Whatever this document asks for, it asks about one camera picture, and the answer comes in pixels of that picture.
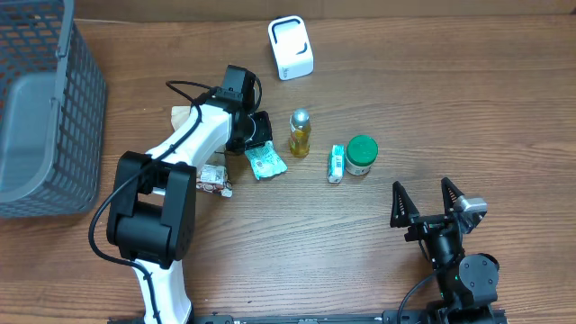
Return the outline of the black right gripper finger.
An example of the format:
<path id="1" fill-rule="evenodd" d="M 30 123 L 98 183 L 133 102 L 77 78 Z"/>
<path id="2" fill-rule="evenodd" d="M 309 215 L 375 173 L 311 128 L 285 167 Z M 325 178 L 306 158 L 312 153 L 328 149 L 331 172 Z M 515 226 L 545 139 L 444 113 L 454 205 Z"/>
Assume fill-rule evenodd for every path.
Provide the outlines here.
<path id="1" fill-rule="evenodd" d="M 404 186 L 396 181 L 392 184 L 392 207 L 390 226 L 405 228 L 419 217 L 419 210 L 410 199 Z"/>
<path id="2" fill-rule="evenodd" d="M 441 188 L 445 213 L 452 212 L 454 210 L 456 200 L 460 196 L 463 196 L 464 193 L 460 191 L 448 177 L 444 177 L 441 180 Z"/>

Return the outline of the teal wet wipes pack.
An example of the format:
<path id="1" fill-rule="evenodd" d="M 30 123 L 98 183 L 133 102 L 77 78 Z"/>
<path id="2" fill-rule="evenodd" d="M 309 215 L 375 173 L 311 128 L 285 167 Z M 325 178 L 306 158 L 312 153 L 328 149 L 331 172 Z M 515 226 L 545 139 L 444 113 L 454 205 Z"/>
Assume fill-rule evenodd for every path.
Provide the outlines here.
<path id="1" fill-rule="evenodd" d="M 278 176 L 287 170 L 287 165 L 276 153 L 274 143 L 269 140 L 264 146 L 245 151 L 256 180 Z"/>

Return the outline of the yellow liquid bottle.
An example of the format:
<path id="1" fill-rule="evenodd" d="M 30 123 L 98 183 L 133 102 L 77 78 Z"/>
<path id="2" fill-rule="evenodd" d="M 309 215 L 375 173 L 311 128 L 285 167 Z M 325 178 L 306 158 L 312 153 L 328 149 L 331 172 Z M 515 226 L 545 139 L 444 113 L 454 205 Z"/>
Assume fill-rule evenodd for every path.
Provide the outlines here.
<path id="1" fill-rule="evenodd" d="M 300 108 L 293 112 L 290 118 L 291 135 L 289 146 L 297 158 L 304 158 L 310 152 L 311 120 L 309 112 Z"/>

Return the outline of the brown snack bag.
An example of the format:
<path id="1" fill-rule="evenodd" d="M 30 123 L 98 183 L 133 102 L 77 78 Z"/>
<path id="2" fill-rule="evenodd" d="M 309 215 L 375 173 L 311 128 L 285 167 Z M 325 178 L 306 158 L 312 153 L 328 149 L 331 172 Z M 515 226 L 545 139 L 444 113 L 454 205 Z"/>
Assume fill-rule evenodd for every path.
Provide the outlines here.
<path id="1" fill-rule="evenodd" d="M 184 125 L 190 115 L 189 106 L 173 106 L 171 124 L 174 131 Z M 232 184 L 226 167 L 225 146 L 219 146 L 197 171 L 196 188 L 209 194 L 219 194 L 226 198 L 233 195 Z"/>

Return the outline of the green lid jar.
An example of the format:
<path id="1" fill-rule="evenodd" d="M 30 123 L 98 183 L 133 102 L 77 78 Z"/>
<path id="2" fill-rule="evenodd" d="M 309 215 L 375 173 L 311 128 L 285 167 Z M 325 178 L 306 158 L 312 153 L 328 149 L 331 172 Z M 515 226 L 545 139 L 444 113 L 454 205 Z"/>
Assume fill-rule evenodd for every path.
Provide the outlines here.
<path id="1" fill-rule="evenodd" d="M 377 142 L 367 136 L 353 137 L 346 146 L 346 171 L 354 176 L 367 174 L 378 156 Z"/>

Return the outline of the small teal tissue pack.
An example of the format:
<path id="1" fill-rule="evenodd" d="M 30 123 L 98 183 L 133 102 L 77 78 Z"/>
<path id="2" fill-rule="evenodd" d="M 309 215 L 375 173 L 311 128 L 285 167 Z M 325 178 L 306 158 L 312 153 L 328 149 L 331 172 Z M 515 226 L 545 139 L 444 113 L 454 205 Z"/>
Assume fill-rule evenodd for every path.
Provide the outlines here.
<path id="1" fill-rule="evenodd" d="M 345 173 L 345 148 L 343 145 L 333 145 L 328 155 L 328 181 L 339 184 Z"/>

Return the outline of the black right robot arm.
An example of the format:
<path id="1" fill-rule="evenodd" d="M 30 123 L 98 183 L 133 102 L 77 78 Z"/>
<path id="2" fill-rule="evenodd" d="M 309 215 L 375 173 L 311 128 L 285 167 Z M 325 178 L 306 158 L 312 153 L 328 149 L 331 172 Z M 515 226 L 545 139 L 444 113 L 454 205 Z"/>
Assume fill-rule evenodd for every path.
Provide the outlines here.
<path id="1" fill-rule="evenodd" d="M 447 177 L 441 180 L 444 212 L 422 216 L 404 186 L 392 185 L 390 226 L 405 228 L 407 242 L 418 242 L 433 272 L 416 283 L 395 313 L 385 311 L 388 323 L 506 323 L 505 312 L 491 304 L 498 299 L 500 264 L 489 254 L 465 253 L 464 235 L 484 219 L 488 204 L 481 197 L 467 196 Z M 423 310 L 408 311 L 410 297 L 435 280 L 441 299 Z"/>

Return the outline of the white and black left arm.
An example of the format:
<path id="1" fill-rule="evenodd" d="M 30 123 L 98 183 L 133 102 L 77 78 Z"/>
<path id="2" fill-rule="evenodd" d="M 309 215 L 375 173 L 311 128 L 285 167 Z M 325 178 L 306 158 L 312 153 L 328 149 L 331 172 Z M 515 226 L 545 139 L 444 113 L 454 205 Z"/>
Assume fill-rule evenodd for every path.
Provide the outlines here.
<path id="1" fill-rule="evenodd" d="M 189 323 L 182 260 L 194 234 L 198 169 L 218 149 L 241 154 L 272 138 L 261 89 L 254 85 L 212 87 L 191 101 L 184 125 L 146 153 L 125 152 L 108 211 L 106 237 L 119 249 L 115 263 L 130 267 L 145 304 L 143 323 Z"/>

